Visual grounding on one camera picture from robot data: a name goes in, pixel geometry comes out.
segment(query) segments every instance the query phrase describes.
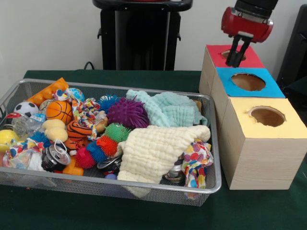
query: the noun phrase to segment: red square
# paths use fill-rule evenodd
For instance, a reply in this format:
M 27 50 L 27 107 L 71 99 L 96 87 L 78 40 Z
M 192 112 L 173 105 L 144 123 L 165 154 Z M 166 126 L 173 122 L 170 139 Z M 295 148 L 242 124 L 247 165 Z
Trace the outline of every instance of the red square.
M 222 56 L 225 51 L 230 50 L 231 45 L 207 45 L 207 49 L 211 56 L 211 59 L 215 67 L 231 68 L 226 65 L 226 58 Z M 256 52 L 251 46 L 249 46 L 245 52 L 245 60 L 241 61 L 240 68 L 265 68 Z

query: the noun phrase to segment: wire mesh basket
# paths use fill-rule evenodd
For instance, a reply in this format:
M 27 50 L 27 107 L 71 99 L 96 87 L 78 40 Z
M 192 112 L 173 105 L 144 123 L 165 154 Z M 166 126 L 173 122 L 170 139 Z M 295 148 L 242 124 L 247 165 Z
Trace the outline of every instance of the wire mesh basket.
M 53 81 L 35 79 L 24 79 L 15 83 L 0 99 L 0 112 L 2 113 L 0 128 L 3 127 L 6 114 L 11 113 L 18 103 L 30 98 L 51 83 L 53 83 Z M 106 94 L 116 94 L 119 97 L 125 97 L 126 92 L 130 89 L 126 87 L 74 82 L 68 82 L 68 84 L 70 87 L 80 89 L 84 93 L 85 98 L 94 97 L 95 99 L 99 99 L 102 95 Z M 146 89 L 135 90 L 144 90 L 151 96 L 163 92 Z M 210 194 L 215 193 L 220 189 L 222 183 L 214 103 L 212 98 L 209 96 L 187 92 L 176 93 L 186 95 L 195 101 L 201 102 L 201 113 L 209 122 L 208 126 L 211 130 L 210 142 L 212 144 L 214 164 L 207 168 L 205 189 L 187 188 L 183 186 L 184 184 L 175 184 L 165 178 L 161 179 L 160 184 L 109 180 L 105 179 L 104 175 L 96 168 L 84 170 L 84 176 L 74 176 L 52 172 L 37 172 L 32 170 L 0 167 L 0 184 L 201 206 Z M 147 195 L 138 198 L 128 191 L 128 187 L 133 188 L 134 190 L 137 189 L 140 193 L 145 192 Z M 188 194 L 193 194 L 194 198 L 187 198 Z

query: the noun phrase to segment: light green cloth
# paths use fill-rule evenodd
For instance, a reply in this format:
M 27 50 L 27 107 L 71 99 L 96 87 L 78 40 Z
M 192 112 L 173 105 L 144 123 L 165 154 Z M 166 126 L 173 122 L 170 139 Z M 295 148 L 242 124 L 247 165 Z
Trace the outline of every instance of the light green cloth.
M 127 99 L 144 103 L 150 124 L 160 127 L 189 127 L 207 125 L 208 120 L 201 115 L 196 103 L 187 96 L 173 92 L 163 92 L 149 96 L 145 91 L 128 90 Z

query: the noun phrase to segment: purple spiky ball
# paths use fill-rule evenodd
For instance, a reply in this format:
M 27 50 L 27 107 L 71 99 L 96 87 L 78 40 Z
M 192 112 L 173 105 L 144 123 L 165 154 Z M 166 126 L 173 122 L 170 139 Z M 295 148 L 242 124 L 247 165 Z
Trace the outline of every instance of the purple spiky ball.
M 121 98 L 113 104 L 107 113 L 109 124 L 120 123 L 127 128 L 146 128 L 149 119 L 142 102 Z

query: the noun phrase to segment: green spiky ball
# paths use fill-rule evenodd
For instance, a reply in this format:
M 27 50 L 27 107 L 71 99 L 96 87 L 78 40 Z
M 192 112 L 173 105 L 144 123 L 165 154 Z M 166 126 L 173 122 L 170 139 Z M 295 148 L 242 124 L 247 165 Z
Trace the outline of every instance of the green spiky ball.
M 131 129 L 124 127 L 120 123 L 112 123 L 106 127 L 105 135 L 114 141 L 122 142 L 127 140 Z

